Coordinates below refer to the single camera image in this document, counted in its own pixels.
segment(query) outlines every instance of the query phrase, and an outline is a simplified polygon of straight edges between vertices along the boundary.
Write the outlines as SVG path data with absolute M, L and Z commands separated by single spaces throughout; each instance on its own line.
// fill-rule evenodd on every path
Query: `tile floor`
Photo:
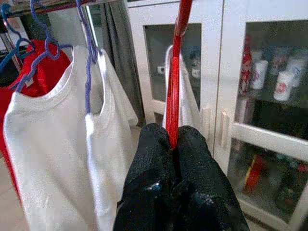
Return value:
M 134 149 L 137 149 L 140 129 L 132 130 Z M 247 221 L 251 231 L 265 231 L 252 221 Z M 1 231 L 29 231 L 23 209 L 12 186 L 9 172 L 0 158 L 0 229 Z

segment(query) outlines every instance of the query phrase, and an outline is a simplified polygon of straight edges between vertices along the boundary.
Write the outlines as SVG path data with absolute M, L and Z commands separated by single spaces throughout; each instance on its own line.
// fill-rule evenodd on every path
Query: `red hanger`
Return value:
M 171 148 L 178 142 L 179 125 L 179 91 L 180 91 L 180 49 L 181 40 L 185 34 L 193 0 L 181 0 L 179 14 L 175 22 L 173 35 L 173 51 L 170 61 L 166 130 L 169 134 Z

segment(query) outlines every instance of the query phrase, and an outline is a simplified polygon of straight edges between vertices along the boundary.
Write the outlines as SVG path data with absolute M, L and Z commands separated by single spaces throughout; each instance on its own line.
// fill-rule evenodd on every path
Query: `cabinet door frame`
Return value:
M 224 2 L 214 158 L 228 173 L 231 139 L 308 161 L 308 141 L 234 122 L 246 23 L 308 20 L 306 0 L 228 0 Z M 308 214 L 308 184 L 288 223 L 240 200 L 242 210 L 278 230 L 297 230 Z
M 130 3 L 128 11 L 145 118 L 147 123 L 155 123 L 154 113 L 163 115 L 166 104 L 152 96 L 144 26 L 174 25 L 180 1 L 163 4 L 161 0 L 159 3 L 154 0 L 152 4 L 144 2 L 146 5 Z M 211 153 L 214 151 L 222 6 L 223 0 L 194 0 L 189 19 L 189 23 L 201 24 L 201 132 L 206 137 Z

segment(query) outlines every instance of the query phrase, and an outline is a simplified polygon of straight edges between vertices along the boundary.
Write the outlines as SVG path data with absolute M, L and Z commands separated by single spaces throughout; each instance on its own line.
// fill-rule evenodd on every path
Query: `cabinet handle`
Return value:
M 205 140 L 208 141 L 210 137 L 210 120 L 211 120 L 211 109 L 202 108 L 202 129 Z
M 229 132 L 229 116 L 226 112 L 222 112 L 220 115 L 220 129 L 221 129 L 221 137 L 220 137 L 220 146 L 225 148 L 227 143 L 227 137 Z

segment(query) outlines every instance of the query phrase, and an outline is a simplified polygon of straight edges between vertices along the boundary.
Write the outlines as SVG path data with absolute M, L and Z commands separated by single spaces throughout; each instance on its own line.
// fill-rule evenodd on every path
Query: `red t-shirt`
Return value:
M 24 75 L 27 75 L 31 71 L 31 64 L 32 62 L 45 51 L 44 47 L 44 41 L 40 40 L 32 40 L 35 46 L 35 51 L 27 56 L 24 59 L 24 65 L 22 67 L 22 70 L 19 74 L 19 76 L 16 78 L 16 80 L 8 87 L 0 88 L 0 151 L 3 153 L 4 160 L 6 162 L 6 165 L 8 167 L 8 170 L 11 175 L 11 179 L 13 182 L 13 185 L 18 193 L 15 174 L 13 171 L 13 167 L 11 165 L 9 154 L 6 150 L 4 138 L 3 138 L 3 120 L 4 115 L 8 109 L 8 106 L 11 101 L 11 96 L 14 92 L 14 90 L 11 90 L 11 87 L 14 86 L 17 82 L 21 80 L 21 78 Z M 56 46 L 50 44 L 49 45 L 50 51 L 53 54 L 56 54 L 57 48 Z M 28 46 L 27 52 L 31 51 L 31 46 Z M 66 54 L 62 51 L 60 54 L 60 57 L 57 60 L 52 60 L 50 58 L 43 59 L 37 66 L 37 71 L 33 75 L 33 83 L 30 86 L 24 85 L 22 89 L 22 93 L 24 95 L 30 96 L 30 97 L 38 97 L 45 95 L 49 91 L 51 91 L 54 86 L 57 84 L 59 79 L 61 78 L 63 72 L 65 69 L 70 65 L 70 61 Z

